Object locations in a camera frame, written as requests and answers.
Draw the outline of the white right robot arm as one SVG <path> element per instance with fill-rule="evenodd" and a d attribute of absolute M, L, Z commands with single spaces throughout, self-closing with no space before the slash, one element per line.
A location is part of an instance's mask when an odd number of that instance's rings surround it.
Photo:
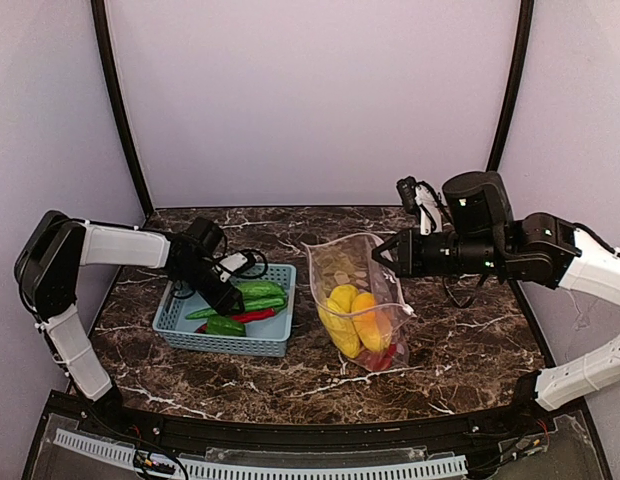
<path fill-rule="evenodd" d="M 589 227 L 537 212 L 517 220 L 495 171 L 459 174 L 442 187 L 450 232 L 404 229 L 373 252 L 398 278 L 474 274 L 577 291 L 620 306 L 620 250 Z M 513 402 L 554 411 L 620 382 L 620 333 L 558 367 L 519 378 Z"/>

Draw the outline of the light blue plastic basket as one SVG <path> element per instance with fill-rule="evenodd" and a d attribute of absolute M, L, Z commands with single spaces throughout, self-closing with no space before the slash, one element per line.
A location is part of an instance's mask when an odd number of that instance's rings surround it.
<path fill-rule="evenodd" d="M 172 284 L 164 292 L 153 330 L 178 349 L 282 357 L 291 333 L 296 268 L 271 264 L 258 279 L 231 280 L 245 311 L 223 316 L 198 294 Z"/>

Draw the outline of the orange yellow toy mango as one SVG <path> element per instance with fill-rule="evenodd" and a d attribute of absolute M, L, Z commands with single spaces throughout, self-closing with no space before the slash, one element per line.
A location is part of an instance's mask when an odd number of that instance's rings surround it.
<path fill-rule="evenodd" d="M 386 350 L 392 340 L 392 323 L 381 309 L 376 309 L 377 302 L 370 292 L 360 293 L 352 305 L 352 318 L 355 330 L 364 347 L 371 352 Z"/>

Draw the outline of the clear zip top bag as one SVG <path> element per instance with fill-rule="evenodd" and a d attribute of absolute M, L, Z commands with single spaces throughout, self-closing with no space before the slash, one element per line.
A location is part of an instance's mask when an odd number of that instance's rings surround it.
<path fill-rule="evenodd" d="M 381 244 L 375 234 L 355 233 L 305 246 L 322 325 L 343 356 L 371 373 L 409 363 L 403 326 L 414 318 L 400 281 L 372 258 Z"/>

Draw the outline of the black left corner frame post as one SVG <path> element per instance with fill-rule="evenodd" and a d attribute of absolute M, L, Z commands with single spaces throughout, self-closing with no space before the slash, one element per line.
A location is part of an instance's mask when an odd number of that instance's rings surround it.
<path fill-rule="evenodd" d="M 104 0 L 91 0 L 90 7 L 102 73 L 119 142 L 124 154 L 127 170 L 130 175 L 137 200 L 143 212 L 144 218 L 148 219 L 154 213 L 155 208 L 148 185 L 142 172 L 141 162 L 139 160 L 127 110 L 124 104 L 123 93 L 115 62 L 113 42 L 110 35 L 106 2 Z"/>

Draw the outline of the green toy bell pepper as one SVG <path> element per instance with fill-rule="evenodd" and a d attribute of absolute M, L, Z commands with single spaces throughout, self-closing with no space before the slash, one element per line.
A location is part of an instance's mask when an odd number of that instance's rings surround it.
<path fill-rule="evenodd" d="M 243 323 L 232 318 L 215 315 L 207 319 L 205 333 L 209 335 L 245 337 L 246 327 Z"/>

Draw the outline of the black corner frame post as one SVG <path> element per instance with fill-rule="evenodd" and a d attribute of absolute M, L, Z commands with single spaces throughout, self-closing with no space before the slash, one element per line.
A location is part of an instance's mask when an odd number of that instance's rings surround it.
<path fill-rule="evenodd" d="M 137 200 L 143 212 L 144 218 L 148 219 L 154 213 L 155 208 L 148 185 L 142 172 L 141 162 L 139 160 L 127 110 L 124 104 L 123 93 L 115 62 L 113 42 L 110 35 L 106 2 L 104 0 L 91 0 L 90 7 L 102 73 L 119 142 L 124 154 L 127 170 L 130 175 Z"/>
<path fill-rule="evenodd" d="M 508 78 L 495 135 L 486 165 L 487 171 L 497 171 L 501 165 L 514 115 L 519 88 L 523 78 L 527 49 L 533 22 L 534 0 L 521 0 Z"/>

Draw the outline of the green toy chili pepper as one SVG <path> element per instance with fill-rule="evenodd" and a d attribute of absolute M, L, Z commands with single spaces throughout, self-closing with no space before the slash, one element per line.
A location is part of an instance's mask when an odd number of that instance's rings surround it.
<path fill-rule="evenodd" d="M 259 298 L 253 300 L 244 300 L 242 306 L 233 306 L 228 311 L 223 313 L 219 313 L 213 308 L 205 308 L 200 309 L 194 312 L 191 312 L 185 316 L 186 320 L 199 320 L 208 318 L 214 315 L 221 316 L 235 316 L 245 313 L 251 313 L 255 311 L 261 311 L 269 308 L 280 308 L 285 307 L 287 304 L 286 297 L 269 297 L 269 298 Z"/>

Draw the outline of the red toy chili pepper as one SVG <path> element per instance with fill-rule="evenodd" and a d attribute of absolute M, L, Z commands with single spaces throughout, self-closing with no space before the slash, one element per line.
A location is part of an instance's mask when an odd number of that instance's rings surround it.
<path fill-rule="evenodd" d="M 255 311 L 251 313 L 235 315 L 229 318 L 232 318 L 234 320 L 237 320 L 243 323 L 246 327 L 246 325 L 249 323 L 269 319 L 271 317 L 276 316 L 278 313 L 279 311 L 276 308 L 269 308 L 269 309 L 265 309 L 261 311 Z M 206 322 L 203 325 L 201 325 L 199 328 L 197 328 L 195 332 L 197 334 L 206 334 L 205 328 L 206 328 Z"/>

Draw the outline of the black front rail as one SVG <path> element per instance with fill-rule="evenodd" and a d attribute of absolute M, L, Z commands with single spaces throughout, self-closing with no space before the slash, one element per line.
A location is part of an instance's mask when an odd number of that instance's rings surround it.
<path fill-rule="evenodd" d="M 429 453 L 454 452 L 494 463 L 514 441 L 547 437 L 545 419 L 521 415 L 509 407 L 426 420 L 358 425 L 244 424 L 173 416 L 123 407 L 114 419 L 95 416 L 87 402 L 53 390 L 45 413 L 76 420 L 80 429 L 110 438 L 131 437 L 171 453 L 202 453 L 208 448 L 295 453 L 346 452 L 424 447 Z"/>

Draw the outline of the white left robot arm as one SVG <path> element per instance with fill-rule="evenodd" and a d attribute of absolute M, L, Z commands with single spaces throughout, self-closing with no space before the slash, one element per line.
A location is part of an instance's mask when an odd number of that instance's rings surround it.
<path fill-rule="evenodd" d="M 196 218 L 185 230 L 168 232 L 139 226 L 72 218 L 46 211 L 14 264 L 22 304 L 33 316 L 56 361 L 75 389 L 92 402 L 112 395 L 106 371 L 81 318 L 80 296 L 92 270 L 117 275 L 125 267 L 163 272 L 224 315 L 245 310 L 231 279 L 254 264 L 248 252 L 220 255 L 223 229 Z"/>

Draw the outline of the black right corner frame post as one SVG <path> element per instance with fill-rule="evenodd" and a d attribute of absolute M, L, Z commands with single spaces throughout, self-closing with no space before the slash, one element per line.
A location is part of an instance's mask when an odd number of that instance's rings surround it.
<path fill-rule="evenodd" d="M 523 78 L 527 49 L 533 22 L 534 0 L 521 0 L 508 78 L 495 135 L 486 165 L 487 171 L 497 171 L 501 165 L 514 115 L 519 88 Z"/>

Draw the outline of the red toy lychee bunch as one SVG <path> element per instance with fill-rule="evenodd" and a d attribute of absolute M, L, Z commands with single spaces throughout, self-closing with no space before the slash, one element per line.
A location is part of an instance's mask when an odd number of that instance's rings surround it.
<path fill-rule="evenodd" d="M 355 362 L 368 372 L 385 371 L 391 367 L 395 353 L 395 344 L 391 344 L 386 350 L 378 353 L 363 350 L 356 357 Z"/>

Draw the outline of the green toy bitter gourd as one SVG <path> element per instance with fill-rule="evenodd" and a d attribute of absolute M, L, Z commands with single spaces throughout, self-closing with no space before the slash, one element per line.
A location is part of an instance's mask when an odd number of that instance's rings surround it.
<path fill-rule="evenodd" d="M 286 291 L 277 283 L 267 280 L 241 282 L 236 285 L 244 300 L 285 298 Z"/>

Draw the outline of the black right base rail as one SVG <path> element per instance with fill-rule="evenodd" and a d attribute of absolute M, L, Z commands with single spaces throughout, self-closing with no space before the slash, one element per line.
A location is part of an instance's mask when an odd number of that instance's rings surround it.
<path fill-rule="evenodd" d="M 552 353 L 549 349 L 549 346 L 547 344 L 547 341 L 545 339 L 545 336 L 541 330 L 541 327 L 538 323 L 538 320 L 536 318 L 536 315 L 534 314 L 532 307 L 524 293 L 524 291 L 519 287 L 518 284 L 515 284 L 512 287 L 512 291 L 513 294 L 517 300 L 517 303 L 519 305 L 519 308 L 521 309 L 521 312 L 523 313 L 526 322 L 528 324 L 528 327 L 532 333 L 532 336 L 539 348 L 539 351 L 543 357 L 544 360 L 544 365 L 546 367 L 554 367 L 555 366 L 555 361 L 554 358 L 552 356 Z"/>

